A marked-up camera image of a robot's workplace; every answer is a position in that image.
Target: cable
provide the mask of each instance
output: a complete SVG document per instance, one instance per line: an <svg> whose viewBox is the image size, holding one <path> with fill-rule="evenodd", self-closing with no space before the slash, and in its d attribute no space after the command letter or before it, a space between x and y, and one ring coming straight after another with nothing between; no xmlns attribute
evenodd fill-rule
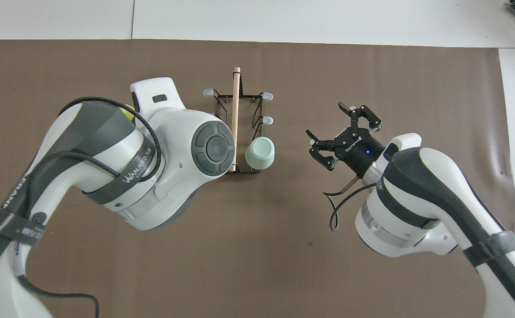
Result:
<svg viewBox="0 0 515 318"><path fill-rule="evenodd" d="M89 294L56 294L54 292L45 291L36 287L32 284L25 275L16 276L18 282L29 292L32 292L39 296L44 296L48 298L86 298L90 299L95 304L95 318L98 318L98 314L100 312L100 306L98 305L98 299L96 299L93 295Z"/></svg>
<svg viewBox="0 0 515 318"><path fill-rule="evenodd" d="M332 201L332 199L330 198L330 196L333 197L333 196L337 195L336 193L323 193L324 195L326 195L326 197L330 201L330 204L332 204L332 208L333 208L332 215L330 216L330 230L336 231L338 229L338 210L340 209L340 207L342 207L344 205L344 203L346 203L346 201L350 200L351 197L353 197L354 195L362 192L365 189L369 189L375 185L376 185L375 183L372 183L370 185L364 185L360 189L357 189L353 193L350 193L337 206L334 206L334 201ZM336 219L336 224L334 224L334 226L332 226L334 219Z"/></svg>
<svg viewBox="0 0 515 318"><path fill-rule="evenodd" d="M97 165L98 167L100 167L104 171L110 173L111 175L114 175L115 177L118 177L120 175L120 173L118 171L112 169L111 167L102 163L98 159L95 159L94 157L91 157L90 155L86 155L84 153L79 153L79 152L75 152L75 151L61 151L61 152L56 152L51 155L48 155L47 157L44 157L42 160L40 160L40 162L36 165L36 167L34 167L33 171L28 176L27 190L26 190L26 210L24 211L24 217L26 219L30 219L30 213L31 213L32 208L34 207L34 204L32 202L32 197L31 197L31 190L32 190L31 186L32 186L32 180L34 179L34 176L37 175L37 172L40 169L43 169L43 167L46 163L48 163L49 161L51 161L53 159L62 158L62 157L74 157L76 159L82 159L84 161L88 161L90 163L93 163L94 165Z"/></svg>
<svg viewBox="0 0 515 318"><path fill-rule="evenodd" d="M125 109L126 111L128 111L132 115L134 115L134 117L138 118L140 122L142 122L144 127L146 127L146 129L150 132L150 135L152 136L153 143L155 145L155 150L156 150L156 162L155 162L155 167L153 167L152 171L145 177L142 177L140 179L140 182L144 182L148 179L151 179L153 177L153 175L155 175L156 172L159 170L159 166L161 165L161 146L159 144L159 139L157 139L157 136L156 136L155 132L153 131L152 127L150 126L150 124L148 123L148 121L146 119L144 119L144 117L142 117L142 115L140 115L137 111L128 107L127 105L124 105L121 102L117 102L112 99L108 99L108 98L104 98L104 97L81 97L81 98L75 99L75 100L71 101L70 103L68 103L67 105L65 105L61 109L61 111L59 112L59 114L57 116L61 115L64 111L68 110L70 107L73 107L76 104L84 102L84 101L99 101L99 102L109 103L113 106Z"/></svg>
<svg viewBox="0 0 515 318"><path fill-rule="evenodd" d="M74 101L65 105L59 112L59 115L61 115L64 111L66 111L70 107L72 107L80 102L84 102L84 101L100 101L100 102L105 102L105 103L111 104L116 107L120 107L120 108L125 109L126 111L132 113L134 115L134 117L138 118L139 121L142 122L144 127L146 127L146 129L150 132L150 135L152 136L153 143L156 148L156 156L157 157L156 157L155 166L152 169L152 171L149 174L147 174L145 177L142 177L139 182L143 182L148 179L151 179L157 173L157 171L159 170L159 166L161 165L161 147L160 147L160 143L159 143L159 140L157 139L155 132L153 131L150 124L146 121L146 119L144 119L144 117L142 117L142 115L140 115L134 109L124 105L123 103L113 101L108 98L102 98L102 97L82 97L82 98L75 99ZM40 162L34 167L33 171L31 171L31 173L29 173L28 180L27 180L27 188L26 188L27 190L25 193L26 209L24 211L24 217L26 219L30 219L30 213L31 213L31 210L34 205L32 202L32 197L31 197L31 189L32 189L32 181L33 181L35 175L37 175L39 173L39 171L41 169L43 169L43 167L45 167L46 163L49 163L53 159L58 159L58 158L63 158L63 157L72 157L75 159L81 159L82 161L88 161L88 162L96 165L97 167L100 167L104 171L110 173L115 178L117 178L120 175L120 173L118 171L112 169L111 167L102 163L98 159L95 159L91 155L86 155L84 153L79 153L79 152L75 152L75 151L61 151L58 153L53 153L52 155L48 155L47 157L42 158L40 160ZM45 296L45 297L50 297L50 298L86 298L86 299L90 299L95 305L95 318L98 318L98 315L100 312L100 305L98 304L98 300L93 295L90 295L90 294L58 294L55 292L49 292L49 291L42 290L42 289L38 288L37 286L35 286L34 284L32 284L28 280L28 278L25 276L25 274L17 276L17 278L18 278L20 284L26 290L28 290L29 292L32 292L34 294L37 294L39 296Z"/></svg>
<svg viewBox="0 0 515 318"><path fill-rule="evenodd" d="M337 193L322 193L324 195L326 195L326 198L328 199L328 201L330 201L330 205L332 205L332 209L336 209L336 206L334 205L334 201L332 201L332 198L331 197L335 197L336 195L340 195L340 194L344 194L346 191L348 191L348 189L354 185L354 183L356 183L358 180L360 179L360 177L358 177L357 175L354 177L354 179L352 179L347 185L344 186L344 188L342 188L340 191L338 191ZM334 218L336 219L336 225L334 225L334 228L332 228L332 220L330 220L330 229L335 231L336 228L338 228L338 213L336 213L336 215L334 216Z"/></svg>

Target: wooden stick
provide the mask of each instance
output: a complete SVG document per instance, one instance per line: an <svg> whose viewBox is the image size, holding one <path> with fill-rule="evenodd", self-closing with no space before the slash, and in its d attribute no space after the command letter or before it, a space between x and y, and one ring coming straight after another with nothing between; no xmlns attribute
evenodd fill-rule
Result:
<svg viewBox="0 0 515 318"><path fill-rule="evenodd" d="M237 154L237 145L238 145L238 103L240 101L240 68L234 68L234 93L232 97L232 124L231 131L232 136L234 137L234 160L232 161L232 166L230 167L230 171L236 171L236 154Z"/></svg>

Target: black velcro strap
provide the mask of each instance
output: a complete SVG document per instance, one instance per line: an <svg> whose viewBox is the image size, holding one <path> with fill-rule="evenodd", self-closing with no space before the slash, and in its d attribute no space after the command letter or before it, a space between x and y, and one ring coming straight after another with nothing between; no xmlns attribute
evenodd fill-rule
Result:
<svg viewBox="0 0 515 318"><path fill-rule="evenodd" d="M0 208L0 235L36 246L44 233L45 226Z"/></svg>
<svg viewBox="0 0 515 318"><path fill-rule="evenodd" d="M473 267L477 267L512 251L515 251L515 234L512 231L503 231L466 248L464 255Z"/></svg>
<svg viewBox="0 0 515 318"><path fill-rule="evenodd" d="M120 176L106 183L100 189L91 193L83 193L97 204L106 204L115 200L140 181L155 155L155 146L144 136L142 146L122 173L120 173Z"/></svg>

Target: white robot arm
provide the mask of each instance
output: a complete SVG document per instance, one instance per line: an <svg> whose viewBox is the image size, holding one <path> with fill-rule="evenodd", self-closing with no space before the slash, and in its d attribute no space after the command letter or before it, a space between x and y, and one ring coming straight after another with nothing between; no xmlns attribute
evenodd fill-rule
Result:
<svg viewBox="0 0 515 318"><path fill-rule="evenodd" d="M185 109L171 78L130 89L134 109L96 97L69 103L0 205L0 317L51 317L34 294L59 295L30 284L25 263L69 187L147 230L180 216L201 185L231 166L228 127ZM120 108L134 114L136 124Z"/></svg>
<svg viewBox="0 0 515 318"><path fill-rule="evenodd" d="M515 318L515 235L480 201L456 163L440 151L422 148L415 133L383 147L369 135L381 126L365 105L349 109L340 103L340 109L352 123L334 140L307 133L311 154L324 167L331 170L336 161L344 161L371 186L355 219L363 242L390 257L445 255L460 246L484 283L484 317ZM369 120L371 130L357 128L359 117ZM334 151L336 158L318 151Z"/></svg>

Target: mint green cup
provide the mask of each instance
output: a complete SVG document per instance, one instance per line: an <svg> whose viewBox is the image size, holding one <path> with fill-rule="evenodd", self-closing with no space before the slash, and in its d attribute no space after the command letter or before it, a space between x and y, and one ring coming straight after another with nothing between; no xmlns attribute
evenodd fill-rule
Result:
<svg viewBox="0 0 515 318"><path fill-rule="evenodd" d="M266 169L273 163L274 158L275 147L268 137L257 137L246 149L246 162L254 169Z"/></svg>

